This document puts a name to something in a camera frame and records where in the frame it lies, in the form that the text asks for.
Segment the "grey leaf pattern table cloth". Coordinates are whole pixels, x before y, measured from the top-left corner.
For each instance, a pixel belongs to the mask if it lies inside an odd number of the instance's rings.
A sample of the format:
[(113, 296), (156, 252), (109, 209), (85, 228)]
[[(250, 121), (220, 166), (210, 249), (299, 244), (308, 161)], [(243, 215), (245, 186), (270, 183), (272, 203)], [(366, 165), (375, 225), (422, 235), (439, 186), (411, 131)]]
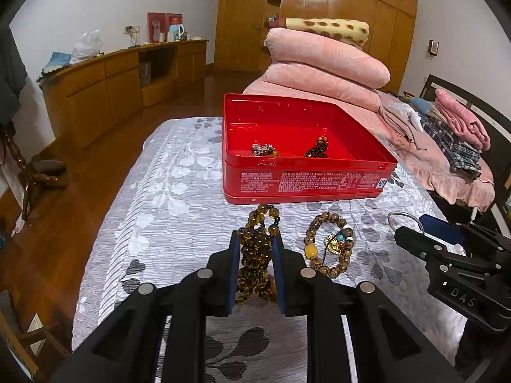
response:
[(336, 282), (370, 281), (434, 346), (454, 361), (465, 319), (428, 293), (424, 263), (398, 247), (386, 216), (403, 211), (439, 216), (430, 195), (399, 164), (373, 199), (249, 204), (223, 192), (220, 118), (171, 119), (146, 139), (95, 239), (74, 315), (78, 347), (141, 284), (176, 284), (241, 239), (240, 292), (232, 314), (206, 322), (209, 382), (302, 382), (307, 377), (307, 326), (275, 302), (270, 242), (281, 236), (295, 252), (314, 217), (325, 211), (354, 230), (347, 272)]

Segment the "pink folded blanket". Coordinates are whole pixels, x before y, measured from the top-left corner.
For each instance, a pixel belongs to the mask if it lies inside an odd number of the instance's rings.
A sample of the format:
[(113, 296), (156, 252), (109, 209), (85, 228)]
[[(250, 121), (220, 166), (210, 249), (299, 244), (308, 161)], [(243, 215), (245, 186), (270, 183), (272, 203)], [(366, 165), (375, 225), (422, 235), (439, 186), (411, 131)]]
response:
[(445, 90), (437, 88), (435, 95), (435, 106), (453, 133), (478, 151), (489, 150), (491, 139), (479, 118)]

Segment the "wooden chair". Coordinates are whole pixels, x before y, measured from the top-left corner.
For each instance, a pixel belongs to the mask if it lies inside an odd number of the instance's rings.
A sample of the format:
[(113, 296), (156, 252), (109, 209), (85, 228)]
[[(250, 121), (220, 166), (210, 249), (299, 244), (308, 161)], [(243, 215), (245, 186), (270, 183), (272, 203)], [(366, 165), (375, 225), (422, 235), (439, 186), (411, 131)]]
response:
[(64, 360), (71, 355), (63, 342), (63, 326), (59, 322), (22, 331), (7, 289), (1, 291), (1, 343), (13, 356), (23, 377), (29, 382), (47, 382)]

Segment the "lower pink folded quilt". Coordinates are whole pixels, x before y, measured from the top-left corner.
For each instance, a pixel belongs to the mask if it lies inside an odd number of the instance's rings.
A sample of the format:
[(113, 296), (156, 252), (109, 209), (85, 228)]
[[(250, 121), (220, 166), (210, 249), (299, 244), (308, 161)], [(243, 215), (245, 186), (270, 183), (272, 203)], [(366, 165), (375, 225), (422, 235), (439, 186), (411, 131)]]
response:
[(263, 74), (267, 83), (326, 96), (378, 112), (381, 98), (374, 89), (299, 63), (276, 63)]

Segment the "wooden coat stand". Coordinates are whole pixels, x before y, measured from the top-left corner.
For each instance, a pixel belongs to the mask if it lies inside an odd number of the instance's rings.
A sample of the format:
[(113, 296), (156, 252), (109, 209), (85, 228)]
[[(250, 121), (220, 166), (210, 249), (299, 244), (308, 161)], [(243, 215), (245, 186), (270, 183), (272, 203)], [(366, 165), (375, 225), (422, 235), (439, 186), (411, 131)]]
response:
[(66, 165), (58, 159), (40, 159), (28, 162), (18, 147), (14, 136), (16, 130), (12, 122), (1, 125), (1, 170), (11, 192), (21, 208), (17, 220), (20, 230), (28, 219), (31, 210), (30, 193), (37, 184), (49, 187), (62, 187), (66, 184)]

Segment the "red photo frames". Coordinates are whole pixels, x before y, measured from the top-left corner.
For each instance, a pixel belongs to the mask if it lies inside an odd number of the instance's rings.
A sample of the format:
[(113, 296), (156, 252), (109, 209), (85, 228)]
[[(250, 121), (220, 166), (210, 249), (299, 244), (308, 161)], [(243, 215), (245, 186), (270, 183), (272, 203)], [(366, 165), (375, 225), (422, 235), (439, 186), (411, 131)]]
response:
[(167, 33), (172, 24), (183, 24), (183, 15), (178, 13), (148, 12), (147, 13), (147, 32), (148, 42), (157, 43), (160, 41), (161, 34), (164, 34), (166, 41)]

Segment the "silver bangle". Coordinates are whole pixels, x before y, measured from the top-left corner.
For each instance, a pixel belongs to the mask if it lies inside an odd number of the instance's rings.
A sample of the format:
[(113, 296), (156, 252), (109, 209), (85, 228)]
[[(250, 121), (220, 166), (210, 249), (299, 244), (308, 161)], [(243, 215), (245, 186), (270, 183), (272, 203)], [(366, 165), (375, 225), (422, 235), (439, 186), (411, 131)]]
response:
[(392, 211), (386, 216), (389, 227), (392, 232), (395, 233), (398, 230), (398, 227), (406, 226), (413, 222), (415, 224), (416, 230), (422, 234), (425, 233), (424, 226), (419, 218), (410, 214), (408, 212), (403, 211)]

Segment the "giraffe pattern pillow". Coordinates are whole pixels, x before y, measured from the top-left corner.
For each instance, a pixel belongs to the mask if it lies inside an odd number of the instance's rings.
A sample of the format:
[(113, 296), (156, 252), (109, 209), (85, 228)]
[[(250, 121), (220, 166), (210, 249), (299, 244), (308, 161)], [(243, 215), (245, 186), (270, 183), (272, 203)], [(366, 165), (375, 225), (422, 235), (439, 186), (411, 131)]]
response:
[(368, 23), (353, 19), (285, 17), (268, 20), (266, 27), (268, 29), (283, 28), (322, 35), (355, 46), (358, 49), (363, 48), (370, 34)]

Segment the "dark grey coat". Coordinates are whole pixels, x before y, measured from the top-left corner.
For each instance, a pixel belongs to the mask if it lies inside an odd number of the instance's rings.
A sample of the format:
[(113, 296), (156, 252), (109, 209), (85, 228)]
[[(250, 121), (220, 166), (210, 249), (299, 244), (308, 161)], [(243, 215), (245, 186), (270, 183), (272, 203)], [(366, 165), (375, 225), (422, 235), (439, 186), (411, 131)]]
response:
[(20, 92), (28, 74), (9, 27), (1, 28), (0, 35), (0, 121), (5, 126), (19, 110)]

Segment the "wooden sideboard cabinet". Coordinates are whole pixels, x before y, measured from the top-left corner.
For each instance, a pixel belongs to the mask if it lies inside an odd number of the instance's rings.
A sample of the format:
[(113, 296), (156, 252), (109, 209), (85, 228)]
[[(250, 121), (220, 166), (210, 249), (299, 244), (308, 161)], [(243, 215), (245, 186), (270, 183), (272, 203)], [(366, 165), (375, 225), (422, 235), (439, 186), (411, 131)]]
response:
[(44, 74), (40, 88), (57, 144), (84, 150), (131, 116), (203, 80), (207, 44), (146, 44)]

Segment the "plaid folded clothes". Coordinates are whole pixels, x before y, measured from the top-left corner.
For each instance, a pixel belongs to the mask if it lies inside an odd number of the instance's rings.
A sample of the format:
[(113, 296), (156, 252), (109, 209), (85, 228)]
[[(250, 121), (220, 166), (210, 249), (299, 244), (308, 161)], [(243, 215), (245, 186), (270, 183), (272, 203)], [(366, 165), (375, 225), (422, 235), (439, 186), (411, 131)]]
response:
[(482, 174), (479, 165), (481, 154), (455, 135), (445, 123), (427, 114), (421, 113), (420, 116), (423, 129), (447, 158), (450, 171), (468, 180), (476, 180)]

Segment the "white plastic bag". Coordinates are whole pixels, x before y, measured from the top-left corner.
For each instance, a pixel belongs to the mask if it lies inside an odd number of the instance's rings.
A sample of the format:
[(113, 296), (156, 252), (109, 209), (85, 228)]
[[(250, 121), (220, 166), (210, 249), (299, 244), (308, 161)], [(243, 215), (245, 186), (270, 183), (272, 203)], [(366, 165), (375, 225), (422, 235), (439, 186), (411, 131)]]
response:
[(101, 44), (101, 31), (99, 29), (84, 33), (74, 44), (69, 63), (74, 65), (94, 58), (101, 52)]

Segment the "red tin box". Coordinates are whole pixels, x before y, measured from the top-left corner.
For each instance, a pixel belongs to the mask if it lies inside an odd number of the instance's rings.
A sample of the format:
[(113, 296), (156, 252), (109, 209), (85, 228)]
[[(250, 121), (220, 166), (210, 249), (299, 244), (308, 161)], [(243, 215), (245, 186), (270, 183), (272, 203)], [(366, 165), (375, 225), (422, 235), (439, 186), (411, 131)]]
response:
[(222, 160), (233, 204), (374, 198), (398, 164), (332, 103), (249, 94), (224, 97)]

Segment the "wall switch panel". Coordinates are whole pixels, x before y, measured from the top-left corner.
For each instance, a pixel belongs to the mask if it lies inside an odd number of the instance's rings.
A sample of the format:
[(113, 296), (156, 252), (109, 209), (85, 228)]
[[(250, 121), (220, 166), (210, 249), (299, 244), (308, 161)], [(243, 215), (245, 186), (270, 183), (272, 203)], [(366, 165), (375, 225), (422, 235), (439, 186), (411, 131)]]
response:
[(428, 42), (427, 53), (429, 56), (437, 56), (439, 50), (439, 42), (430, 39)]

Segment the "pink bed sheet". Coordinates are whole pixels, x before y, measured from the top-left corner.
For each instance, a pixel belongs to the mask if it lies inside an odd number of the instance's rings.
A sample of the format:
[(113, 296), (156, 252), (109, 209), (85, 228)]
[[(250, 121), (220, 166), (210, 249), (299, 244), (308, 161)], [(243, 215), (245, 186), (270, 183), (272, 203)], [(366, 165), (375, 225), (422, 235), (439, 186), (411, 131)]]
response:
[(425, 132), (418, 135), (423, 147), (422, 150), (418, 150), (415, 144), (406, 141), (392, 129), (381, 115), (360, 106), (319, 94), (275, 85), (261, 78), (248, 85), (243, 92), (332, 103), (347, 112), (376, 138), (386, 142), (425, 189), (437, 192), (449, 204), (453, 205), (461, 201), (468, 207), (477, 207), (481, 212), (485, 212), (495, 200), (494, 177), (489, 165), (481, 160), (479, 165), (482, 168), (482, 174), (473, 181), (451, 172), (447, 157)]

